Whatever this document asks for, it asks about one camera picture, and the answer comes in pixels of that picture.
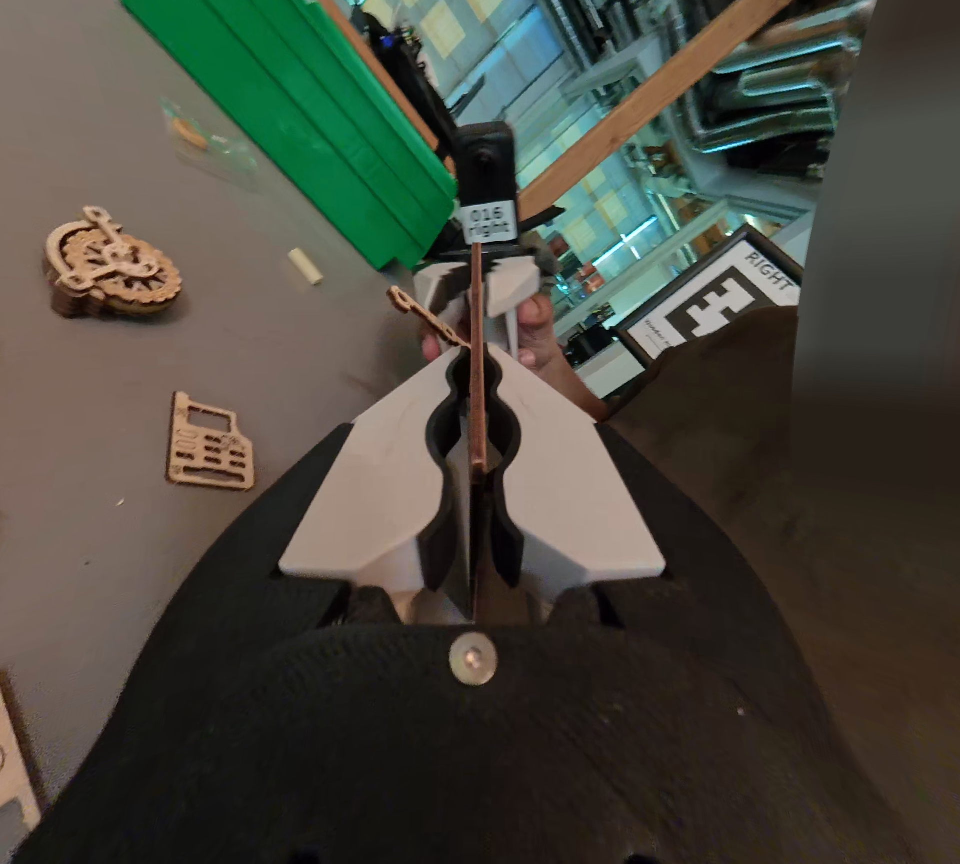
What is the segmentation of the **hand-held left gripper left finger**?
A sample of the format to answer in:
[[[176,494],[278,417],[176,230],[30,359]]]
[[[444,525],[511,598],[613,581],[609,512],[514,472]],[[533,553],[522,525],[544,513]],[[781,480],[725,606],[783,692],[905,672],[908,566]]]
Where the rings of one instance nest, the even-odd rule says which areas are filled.
[[[460,621],[460,410],[439,460],[427,423],[451,395],[451,348],[355,418],[330,471],[279,559],[286,575],[378,586],[406,623]],[[432,591],[419,535],[452,506],[453,562]]]

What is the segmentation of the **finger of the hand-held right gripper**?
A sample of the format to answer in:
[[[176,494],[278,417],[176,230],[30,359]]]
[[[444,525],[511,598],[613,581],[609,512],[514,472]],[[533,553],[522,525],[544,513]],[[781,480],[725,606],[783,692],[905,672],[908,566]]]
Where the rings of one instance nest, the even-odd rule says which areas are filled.
[[[466,262],[437,262],[414,273],[414,299],[463,342],[469,342],[471,287]]]
[[[533,256],[503,257],[486,274],[486,340],[520,352],[518,307],[539,291],[541,270]]]

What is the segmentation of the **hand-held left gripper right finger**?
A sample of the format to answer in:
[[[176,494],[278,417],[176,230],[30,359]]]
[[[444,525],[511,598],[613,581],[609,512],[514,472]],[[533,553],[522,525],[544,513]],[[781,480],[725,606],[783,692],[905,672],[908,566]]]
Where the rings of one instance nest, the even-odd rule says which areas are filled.
[[[491,396],[520,433],[500,471],[522,538],[519,585],[553,604],[571,588],[659,577],[666,559],[594,420],[502,348],[488,354],[500,370]]]

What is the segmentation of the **long wooden lever part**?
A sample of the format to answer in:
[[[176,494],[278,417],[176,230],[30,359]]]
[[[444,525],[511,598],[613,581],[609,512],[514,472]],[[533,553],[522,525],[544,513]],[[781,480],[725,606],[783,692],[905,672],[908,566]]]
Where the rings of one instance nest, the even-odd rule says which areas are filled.
[[[386,296],[395,310],[404,315],[415,316],[438,341],[456,347],[471,347],[470,343],[463,339],[452,327],[419,304],[414,297],[402,290],[401,287],[391,285],[386,291]]]

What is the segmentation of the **wooden sheet with wheel parts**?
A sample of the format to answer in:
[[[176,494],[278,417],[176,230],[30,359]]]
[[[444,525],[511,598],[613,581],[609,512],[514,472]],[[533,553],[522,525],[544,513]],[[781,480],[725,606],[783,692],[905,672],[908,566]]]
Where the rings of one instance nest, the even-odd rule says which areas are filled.
[[[483,246],[470,248],[470,365],[468,410],[469,516],[468,516],[468,570],[470,618],[476,620],[479,606],[479,565],[484,555],[486,539],[486,497],[488,470],[488,435],[485,383],[485,321]]]

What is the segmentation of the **grey desk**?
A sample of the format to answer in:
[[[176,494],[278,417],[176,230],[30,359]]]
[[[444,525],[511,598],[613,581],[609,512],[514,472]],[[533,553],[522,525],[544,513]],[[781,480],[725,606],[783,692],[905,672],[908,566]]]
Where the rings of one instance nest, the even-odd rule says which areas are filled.
[[[160,98],[246,138],[119,0],[1,0],[1,17],[1,658],[45,813],[207,547],[422,361],[385,294],[404,270],[373,269],[256,148],[247,184],[177,158]],[[172,259],[169,311],[54,313],[43,245],[87,205]],[[252,489],[166,479],[175,390],[237,414]]]

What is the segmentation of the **person's right hand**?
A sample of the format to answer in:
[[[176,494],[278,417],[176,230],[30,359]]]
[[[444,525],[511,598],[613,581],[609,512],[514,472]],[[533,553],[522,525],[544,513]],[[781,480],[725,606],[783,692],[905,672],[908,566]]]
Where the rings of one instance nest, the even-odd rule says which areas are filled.
[[[605,421],[609,415],[607,404],[589,389],[565,358],[556,338],[549,298],[534,294],[516,312],[518,361],[595,422]]]

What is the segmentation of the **black office chair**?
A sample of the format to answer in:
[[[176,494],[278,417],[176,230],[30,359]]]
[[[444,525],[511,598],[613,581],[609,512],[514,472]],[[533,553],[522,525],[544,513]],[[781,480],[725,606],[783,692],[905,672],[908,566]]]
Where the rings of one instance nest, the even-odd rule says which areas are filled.
[[[355,6],[354,28],[366,39],[376,60],[402,91],[414,111],[437,137],[435,153],[440,160],[450,156],[457,125],[443,97],[429,78],[423,43],[409,27],[386,28],[377,17]]]

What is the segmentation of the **small slotted wooden piece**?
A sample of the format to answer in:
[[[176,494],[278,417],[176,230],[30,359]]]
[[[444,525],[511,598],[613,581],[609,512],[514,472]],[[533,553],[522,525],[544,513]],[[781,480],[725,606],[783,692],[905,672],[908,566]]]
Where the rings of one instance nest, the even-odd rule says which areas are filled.
[[[255,467],[254,445],[234,411],[173,392],[165,465],[170,483],[246,491],[255,484]]]

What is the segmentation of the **framed marker sign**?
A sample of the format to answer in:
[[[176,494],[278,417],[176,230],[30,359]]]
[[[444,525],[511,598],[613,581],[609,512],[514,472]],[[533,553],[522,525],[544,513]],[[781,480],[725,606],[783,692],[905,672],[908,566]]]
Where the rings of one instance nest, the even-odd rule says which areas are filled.
[[[667,349],[700,340],[750,311],[794,307],[804,269],[744,224],[612,330],[649,367]]]

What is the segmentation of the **green plastic bin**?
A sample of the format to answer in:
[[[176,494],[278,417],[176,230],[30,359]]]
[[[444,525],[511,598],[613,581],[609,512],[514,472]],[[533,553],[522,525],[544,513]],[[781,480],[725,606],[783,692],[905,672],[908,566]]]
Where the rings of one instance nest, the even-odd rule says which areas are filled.
[[[454,178],[320,4],[121,4],[375,269],[425,257]]]

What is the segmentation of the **wooden ceiling beam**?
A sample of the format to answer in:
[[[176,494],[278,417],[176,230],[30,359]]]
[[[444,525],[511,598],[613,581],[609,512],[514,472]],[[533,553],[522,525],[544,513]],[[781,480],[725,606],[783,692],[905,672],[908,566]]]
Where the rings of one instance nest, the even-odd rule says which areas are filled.
[[[736,0],[727,7],[520,193],[519,219],[555,204],[793,1]]]

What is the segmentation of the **clear bag of small parts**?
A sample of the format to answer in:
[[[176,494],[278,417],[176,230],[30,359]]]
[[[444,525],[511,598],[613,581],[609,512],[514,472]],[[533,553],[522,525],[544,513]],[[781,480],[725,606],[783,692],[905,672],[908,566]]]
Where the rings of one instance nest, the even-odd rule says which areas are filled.
[[[208,131],[174,102],[159,98],[164,126],[176,157],[208,174],[247,184],[258,162],[249,144]]]

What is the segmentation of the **silver ventilation ducts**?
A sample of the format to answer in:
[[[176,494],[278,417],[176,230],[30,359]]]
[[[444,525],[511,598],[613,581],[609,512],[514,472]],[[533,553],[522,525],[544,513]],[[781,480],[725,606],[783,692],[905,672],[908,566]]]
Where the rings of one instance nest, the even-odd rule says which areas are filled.
[[[661,113],[677,104],[684,138],[703,154],[835,133],[877,1],[794,0]],[[718,17],[694,33],[680,0],[651,0],[646,11],[672,51],[662,65]]]

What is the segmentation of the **wooden wheel assembly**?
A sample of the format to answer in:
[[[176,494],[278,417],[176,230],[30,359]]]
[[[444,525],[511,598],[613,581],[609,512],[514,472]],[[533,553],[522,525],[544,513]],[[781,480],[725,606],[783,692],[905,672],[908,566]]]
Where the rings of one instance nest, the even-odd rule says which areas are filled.
[[[98,206],[46,237],[43,268],[54,313],[63,318],[148,318],[171,308],[183,279],[169,257]]]

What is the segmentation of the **wooden sheet with window cutout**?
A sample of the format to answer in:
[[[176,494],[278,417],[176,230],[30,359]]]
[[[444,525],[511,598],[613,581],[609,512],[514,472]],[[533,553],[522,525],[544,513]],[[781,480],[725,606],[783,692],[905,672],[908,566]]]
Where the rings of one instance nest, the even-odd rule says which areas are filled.
[[[1,808],[12,806],[27,832],[42,818],[41,803],[34,786],[29,748],[19,728],[14,693],[4,670],[1,671]]]

